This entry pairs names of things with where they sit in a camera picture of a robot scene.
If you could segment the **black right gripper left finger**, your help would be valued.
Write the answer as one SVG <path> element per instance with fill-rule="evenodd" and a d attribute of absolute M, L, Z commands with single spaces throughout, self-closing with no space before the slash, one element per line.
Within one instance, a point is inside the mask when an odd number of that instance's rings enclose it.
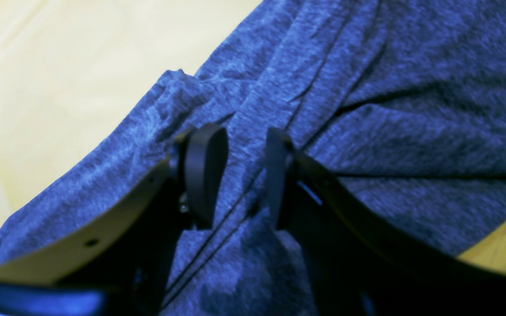
<path fill-rule="evenodd" d="M 218 124 L 179 134 L 104 214 L 0 265 L 0 316 L 156 316 L 181 234 L 213 226 L 228 152 Z"/>

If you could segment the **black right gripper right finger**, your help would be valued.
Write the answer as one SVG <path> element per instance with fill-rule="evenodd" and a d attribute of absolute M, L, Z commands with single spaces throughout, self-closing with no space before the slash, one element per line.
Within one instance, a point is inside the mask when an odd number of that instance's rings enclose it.
<path fill-rule="evenodd" d="M 321 316 L 506 316 L 506 276 L 389 225 L 277 128 L 266 180 L 276 229 L 301 246 Z"/>

